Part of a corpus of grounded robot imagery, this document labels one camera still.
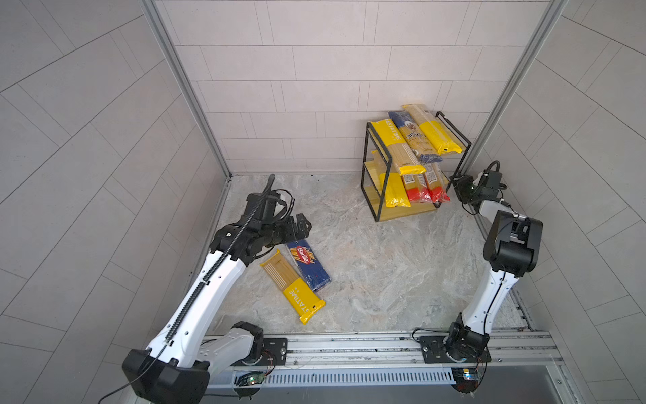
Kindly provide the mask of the red spaghetti pack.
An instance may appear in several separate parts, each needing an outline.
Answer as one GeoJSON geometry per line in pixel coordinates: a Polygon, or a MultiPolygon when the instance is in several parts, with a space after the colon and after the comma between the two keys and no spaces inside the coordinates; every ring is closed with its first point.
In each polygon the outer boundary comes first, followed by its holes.
{"type": "Polygon", "coordinates": [[[432,203],[434,203],[434,205],[448,203],[450,201],[450,197],[446,191],[448,181],[439,167],[439,164],[426,164],[425,169],[426,172],[424,175],[427,181],[427,188],[431,194],[432,203]]]}
{"type": "Polygon", "coordinates": [[[407,174],[401,178],[411,204],[432,203],[431,191],[423,174],[407,174]]]}

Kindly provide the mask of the dark blue pasta box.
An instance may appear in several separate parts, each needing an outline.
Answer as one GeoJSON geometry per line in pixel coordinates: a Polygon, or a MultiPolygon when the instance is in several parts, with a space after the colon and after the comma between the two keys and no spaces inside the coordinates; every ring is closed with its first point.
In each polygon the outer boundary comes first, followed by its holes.
{"type": "Polygon", "coordinates": [[[321,261],[306,240],[287,243],[287,248],[296,263],[301,277],[312,291],[318,292],[331,283],[331,276],[326,272],[321,261]]]}

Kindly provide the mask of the red spaghetti pack top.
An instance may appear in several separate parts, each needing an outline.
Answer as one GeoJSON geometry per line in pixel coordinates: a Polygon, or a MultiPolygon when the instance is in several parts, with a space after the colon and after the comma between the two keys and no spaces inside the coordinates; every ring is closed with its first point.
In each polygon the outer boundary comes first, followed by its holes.
{"type": "Polygon", "coordinates": [[[407,174],[401,178],[411,204],[432,203],[431,191],[423,174],[407,174]]]}

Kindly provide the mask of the yellow kraft pasta pack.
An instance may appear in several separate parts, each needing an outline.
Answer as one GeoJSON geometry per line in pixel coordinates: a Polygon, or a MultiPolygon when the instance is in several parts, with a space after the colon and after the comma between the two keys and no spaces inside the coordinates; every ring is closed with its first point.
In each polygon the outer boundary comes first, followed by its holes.
{"type": "Polygon", "coordinates": [[[425,104],[405,104],[403,110],[409,113],[438,155],[463,152],[459,140],[449,133],[445,124],[432,116],[425,104]]]}
{"type": "Polygon", "coordinates": [[[385,189],[385,206],[387,208],[410,208],[411,203],[400,175],[393,170],[391,170],[389,174],[386,174],[387,164],[378,151],[372,151],[372,156],[374,167],[379,179],[379,189],[385,189]]]}

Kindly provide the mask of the yellow pasta pack wholewheat spaghetti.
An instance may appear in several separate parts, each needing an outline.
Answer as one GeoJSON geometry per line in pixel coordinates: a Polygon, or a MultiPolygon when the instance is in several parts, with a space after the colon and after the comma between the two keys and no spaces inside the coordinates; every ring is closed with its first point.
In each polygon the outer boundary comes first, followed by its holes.
{"type": "Polygon", "coordinates": [[[370,121],[368,124],[390,153],[392,163],[400,176],[425,173],[426,169],[419,163],[391,119],[370,121]]]}

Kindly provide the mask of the blue clear spaghetti pack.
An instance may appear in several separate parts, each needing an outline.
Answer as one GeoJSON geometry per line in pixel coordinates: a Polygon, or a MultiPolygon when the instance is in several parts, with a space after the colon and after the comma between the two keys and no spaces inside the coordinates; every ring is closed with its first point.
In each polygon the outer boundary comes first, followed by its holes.
{"type": "Polygon", "coordinates": [[[394,122],[406,143],[422,164],[440,163],[442,158],[432,146],[421,128],[407,111],[390,111],[389,118],[394,122]]]}

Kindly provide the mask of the yellow pastatime pasta pack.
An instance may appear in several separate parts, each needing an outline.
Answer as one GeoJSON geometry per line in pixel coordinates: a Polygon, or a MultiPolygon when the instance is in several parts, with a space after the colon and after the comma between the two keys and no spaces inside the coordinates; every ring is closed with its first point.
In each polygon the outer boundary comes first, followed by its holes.
{"type": "Polygon", "coordinates": [[[314,293],[279,250],[261,267],[282,291],[303,324],[326,306],[326,302],[314,293]]]}

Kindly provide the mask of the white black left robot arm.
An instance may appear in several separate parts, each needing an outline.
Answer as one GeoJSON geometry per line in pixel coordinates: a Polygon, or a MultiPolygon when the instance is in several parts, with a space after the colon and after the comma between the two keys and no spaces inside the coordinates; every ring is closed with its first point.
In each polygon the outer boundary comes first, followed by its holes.
{"type": "Polygon", "coordinates": [[[280,244],[309,236],[311,223],[295,215],[294,202],[274,189],[274,175],[260,193],[247,196],[241,218],[218,230],[200,276],[171,319],[144,349],[133,349],[122,370],[126,388],[151,403],[198,403],[212,375],[239,361],[264,360],[264,335],[259,326],[234,324],[223,337],[206,342],[205,335],[232,286],[254,261],[280,244]]]}

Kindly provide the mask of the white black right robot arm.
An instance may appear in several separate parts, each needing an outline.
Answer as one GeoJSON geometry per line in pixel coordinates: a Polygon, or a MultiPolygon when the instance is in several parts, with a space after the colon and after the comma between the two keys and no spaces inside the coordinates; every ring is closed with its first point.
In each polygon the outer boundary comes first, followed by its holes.
{"type": "Polygon", "coordinates": [[[451,323],[445,336],[416,338],[424,362],[486,362],[493,322],[513,286],[538,264],[543,222],[523,215],[505,201],[501,164],[495,160],[478,178],[463,176],[453,181],[461,202],[491,224],[484,241],[488,266],[467,308],[451,323]]]}

